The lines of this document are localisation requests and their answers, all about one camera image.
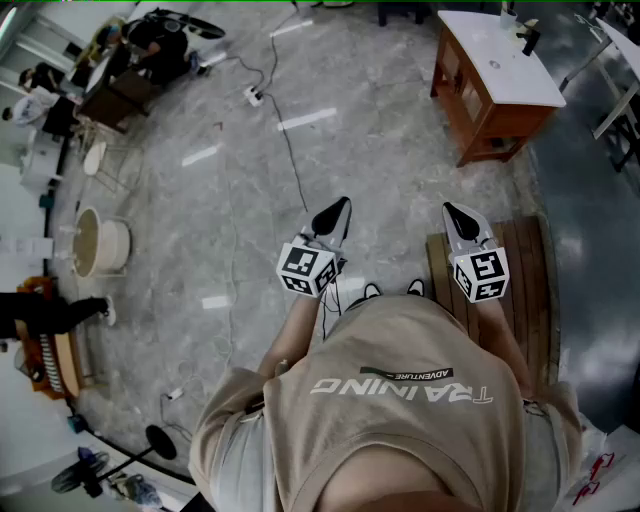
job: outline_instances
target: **white sneaker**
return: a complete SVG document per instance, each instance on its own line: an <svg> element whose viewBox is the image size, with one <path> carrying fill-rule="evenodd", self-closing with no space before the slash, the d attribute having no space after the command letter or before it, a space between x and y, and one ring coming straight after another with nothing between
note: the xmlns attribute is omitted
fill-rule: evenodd
<svg viewBox="0 0 640 512"><path fill-rule="evenodd" d="M107 325L113 327L116 324L116 308L113 306L111 295L105 295L104 300L107 301L107 311L102 316L107 321Z"/></svg>
<svg viewBox="0 0 640 512"><path fill-rule="evenodd" d="M409 285L407 295L418 295L424 297L424 283L422 279L414 279Z"/></svg>
<svg viewBox="0 0 640 512"><path fill-rule="evenodd" d="M378 297L382 295L380 288L378 288L375 284L369 283L364 287L364 298L370 299L371 297Z"/></svg>

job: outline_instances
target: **white countertop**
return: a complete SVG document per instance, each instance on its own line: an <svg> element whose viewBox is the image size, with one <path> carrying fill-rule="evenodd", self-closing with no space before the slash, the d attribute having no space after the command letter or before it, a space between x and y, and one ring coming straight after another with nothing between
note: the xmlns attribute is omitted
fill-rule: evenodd
<svg viewBox="0 0 640 512"><path fill-rule="evenodd" d="M629 39L623 36L611 25L607 25L601 19L596 18L596 21L602 27L602 30L609 36L613 44L618 47L620 53L629 63L629 66L636 75L636 78L640 80L640 48L632 43Z"/></svg>
<svg viewBox="0 0 640 512"><path fill-rule="evenodd" d="M567 104L535 52L527 57L509 40L500 28L500 16L457 11L438 11L438 16L468 55L494 103Z"/></svg>

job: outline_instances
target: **beige t-shirt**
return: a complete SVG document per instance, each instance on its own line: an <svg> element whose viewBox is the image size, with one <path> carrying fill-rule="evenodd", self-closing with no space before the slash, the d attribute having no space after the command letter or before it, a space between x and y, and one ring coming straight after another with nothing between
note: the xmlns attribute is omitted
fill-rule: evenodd
<svg viewBox="0 0 640 512"><path fill-rule="evenodd" d="M266 428L260 435L277 483L277 492L264 499L285 511L312 510L338 467L371 445L410 453L470 505L487 511L520 506L528 443L516 380L431 301L369 300L275 379L227 372L198 423L189 467L214 507L211 486L228 476L216 472L225 458L238 456L229 446L240 422L254 419L244 410L261 392L259 420ZM565 466L575 466L579 448L574 407L564 400L559 409L566 421L556 420L555 434L549 427ZM555 408L554 414L562 418ZM566 468L558 474L569 478Z"/></svg>

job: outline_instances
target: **red object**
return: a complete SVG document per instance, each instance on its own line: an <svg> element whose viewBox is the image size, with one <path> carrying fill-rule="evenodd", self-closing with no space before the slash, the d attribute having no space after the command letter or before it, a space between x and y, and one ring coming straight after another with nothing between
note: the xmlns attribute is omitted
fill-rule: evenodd
<svg viewBox="0 0 640 512"><path fill-rule="evenodd" d="M586 496L587 494L595 494L598 490L598 487L600 487L600 482L589 482L582 489L580 489L580 492L576 496L576 499L573 500L573 505L575 506L576 503L578 503L578 500L583 496Z"/></svg>
<svg viewBox="0 0 640 512"><path fill-rule="evenodd" d="M611 463L613 462L613 458L615 456L615 453L603 453L602 455L600 455L600 457L598 457L598 460L595 461L593 466L591 467L591 478L589 478L589 480L593 482L593 479L596 477L596 473L600 470L600 468L608 468L609 466L611 466Z"/></svg>

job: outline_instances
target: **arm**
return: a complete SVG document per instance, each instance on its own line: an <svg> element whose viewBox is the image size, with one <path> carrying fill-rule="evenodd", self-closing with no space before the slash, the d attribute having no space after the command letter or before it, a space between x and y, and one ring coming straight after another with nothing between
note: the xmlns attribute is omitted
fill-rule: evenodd
<svg viewBox="0 0 640 512"><path fill-rule="evenodd" d="M299 296L295 300L280 333L258 367L260 375L271 379L282 360L293 366L307 355L319 306L320 299Z"/></svg>
<svg viewBox="0 0 640 512"><path fill-rule="evenodd" d="M533 396L533 384L522 352L509 329L504 311L498 300L485 300L475 304L478 311L481 346L502 359L515 376L523 398Z"/></svg>

